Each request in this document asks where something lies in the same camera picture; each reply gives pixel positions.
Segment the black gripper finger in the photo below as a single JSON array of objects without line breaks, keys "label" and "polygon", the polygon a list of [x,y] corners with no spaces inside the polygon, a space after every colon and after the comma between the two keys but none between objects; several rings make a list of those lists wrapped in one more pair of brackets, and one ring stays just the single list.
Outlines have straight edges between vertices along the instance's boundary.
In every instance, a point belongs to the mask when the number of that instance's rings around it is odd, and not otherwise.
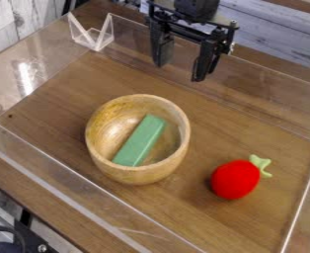
[{"label": "black gripper finger", "polygon": [[201,42],[199,53],[193,62],[191,77],[193,82],[199,82],[205,79],[215,68],[221,54],[221,47],[213,40]]},{"label": "black gripper finger", "polygon": [[154,65],[162,67],[171,59],[173,36],[167,26],[154,20],[150,20],[150,45]]}]

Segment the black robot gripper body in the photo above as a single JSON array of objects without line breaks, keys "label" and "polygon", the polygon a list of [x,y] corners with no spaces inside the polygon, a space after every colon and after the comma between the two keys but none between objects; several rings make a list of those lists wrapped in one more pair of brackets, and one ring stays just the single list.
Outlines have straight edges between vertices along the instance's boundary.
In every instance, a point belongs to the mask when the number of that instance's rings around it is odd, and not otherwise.
[{"label": "black robot gripper body", "polygon": [[202,37],[214,38],[229,53],[234,32],[240,28],[234,20],[217,13],[219,0],[147,0],[149,18],[162,22],[175,35],[198,42]]}]

